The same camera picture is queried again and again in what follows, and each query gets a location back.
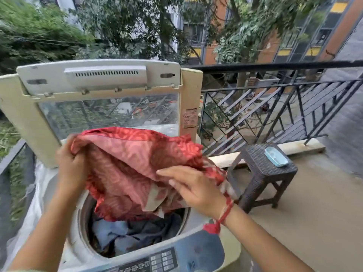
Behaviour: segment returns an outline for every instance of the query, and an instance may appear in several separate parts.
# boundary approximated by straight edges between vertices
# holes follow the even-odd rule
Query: gray cloth
[[[101,250],[114,241],[118,256],[174,237],[181,224],[181,216],[172,213],[163,219],[140,221],[108,222],[99,219],[93,222],[92,231]]]

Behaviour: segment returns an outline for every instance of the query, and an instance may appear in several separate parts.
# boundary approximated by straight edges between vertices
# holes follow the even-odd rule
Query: red tassel
[[[203,225],[203,230],[207,231],[210,234],[219,234],[221,231],[221,223],[224,222],[225,218],[228,216],[230,210],[233,207],[233,201],[230,197],[227,197],[226,206],[223,209],[223,214],[220,216],[215,223],[207,223]]]

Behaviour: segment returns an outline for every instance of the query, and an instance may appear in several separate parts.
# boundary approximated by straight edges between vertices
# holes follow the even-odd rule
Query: soap dish
[[[289,163],[287,158],[274,147],[267,147],[265,155],[276,167],[283,167]]]

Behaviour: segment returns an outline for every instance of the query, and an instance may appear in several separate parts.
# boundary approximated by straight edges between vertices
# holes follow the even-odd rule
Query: person
[[[74,137],[69,137],[57,152],[58,187],[32,235],[15,256],[9,271],[57,271],[72,213],[85,187],[88,164],[84,151],[73,156]],[[202,172],[187,166],[173,166],[157,171],[169,177],[186,203],[208,217],[218,219],[226,198]],[[269,235],[260,225],[234,205],[224,225],[245,247],[264,272],[312,272],[313,270]]]

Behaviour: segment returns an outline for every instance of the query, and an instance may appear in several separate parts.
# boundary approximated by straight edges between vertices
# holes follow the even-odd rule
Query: top-load washing machine
[[[21,66],[17,74],[0,77],[1,109],[39,159],[36,203],[32,204],[41,211],[35,220],[27,215],[24,224],[32,223],[20,233],[24,236],[30,224],[35,226],[52,198],[57,183],[54,154],[70,133],[119,126],[168,136],[189,134],[195,141],[202,76],[201,71],[180,68],[174,62],[99,59]],[[84,192],[73,215],[60,270],[215,271],[235,262],[241,252],[227,228],[222,226],[219,235],[203,231],[203,224],[211,219],[187,207],[180,211],[182,223],[174,237],[106,258],[90,242],[88,222],[94,205]]]

